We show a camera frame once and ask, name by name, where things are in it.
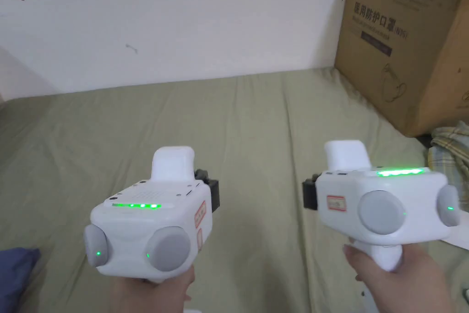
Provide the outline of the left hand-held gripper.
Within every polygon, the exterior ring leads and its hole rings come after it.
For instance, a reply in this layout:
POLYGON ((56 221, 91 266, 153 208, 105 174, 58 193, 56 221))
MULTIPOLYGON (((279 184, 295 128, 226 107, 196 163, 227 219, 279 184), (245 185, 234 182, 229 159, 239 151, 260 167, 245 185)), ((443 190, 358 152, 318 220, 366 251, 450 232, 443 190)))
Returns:
POLYGON ((187 272, 213 229, 219 183, 191 147, 161 147, 151 176, 98 204, 84 229, 87 261, 107 276, 155 283, 187 272))

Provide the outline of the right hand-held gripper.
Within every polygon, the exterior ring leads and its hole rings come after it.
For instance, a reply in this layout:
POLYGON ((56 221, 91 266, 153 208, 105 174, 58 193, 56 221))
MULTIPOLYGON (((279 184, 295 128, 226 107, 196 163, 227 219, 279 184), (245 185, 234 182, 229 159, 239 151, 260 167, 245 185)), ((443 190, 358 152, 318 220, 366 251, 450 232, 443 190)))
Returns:
POLYGON ((450 237, 461 222, 458 191, 426 167, 373 169, 359 140, 329 141, 327 170, 302 184, 303 204, 328 227, 353 238, 385 271, 403 245, 450 237))

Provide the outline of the person's left hand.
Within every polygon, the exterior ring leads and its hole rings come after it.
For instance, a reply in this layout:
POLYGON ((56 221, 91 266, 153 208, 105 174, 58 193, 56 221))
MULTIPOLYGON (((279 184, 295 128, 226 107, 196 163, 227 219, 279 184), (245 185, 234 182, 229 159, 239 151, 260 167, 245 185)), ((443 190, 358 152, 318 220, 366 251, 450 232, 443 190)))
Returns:
POLYGON ((162 283, 118 277, 109 296, 110 313, 182 313, 191 297, 187 291, 195 281, 194 266, 162 283))

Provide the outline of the person's right hand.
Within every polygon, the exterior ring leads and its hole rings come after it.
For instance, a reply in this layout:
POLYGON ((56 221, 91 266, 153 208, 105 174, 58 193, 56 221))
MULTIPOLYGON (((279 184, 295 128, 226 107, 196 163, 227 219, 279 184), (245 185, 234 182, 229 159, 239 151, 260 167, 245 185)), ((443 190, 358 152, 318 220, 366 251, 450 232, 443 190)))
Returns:
POLYGON ((371 257, 352 244, 343 252, 355 280, 369 289, 381 313, 453 313, 454 304, 443 270, 418 244, 403 246, 400 266, 394 272, 380 268, 371 257))

